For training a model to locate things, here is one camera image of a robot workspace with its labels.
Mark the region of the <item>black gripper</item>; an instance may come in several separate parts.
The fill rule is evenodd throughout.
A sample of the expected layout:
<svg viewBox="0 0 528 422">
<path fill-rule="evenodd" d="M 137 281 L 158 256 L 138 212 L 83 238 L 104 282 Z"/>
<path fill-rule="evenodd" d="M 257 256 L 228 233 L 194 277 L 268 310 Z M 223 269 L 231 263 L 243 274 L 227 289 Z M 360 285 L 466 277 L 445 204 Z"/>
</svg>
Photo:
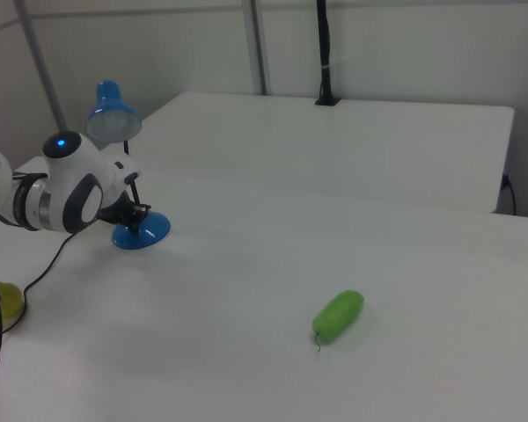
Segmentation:
<svg viewBox="0 0 528 422">
<path fill-rule="evenodd" d="M 149 213 L 151 205 L 135 203 L 127 194 L 122 194 L 113 204 L 98 211 L 97 218 L 110 224 L 122 224 L 137 234 L 140 231 L 142 216 Z"/>
</svg>

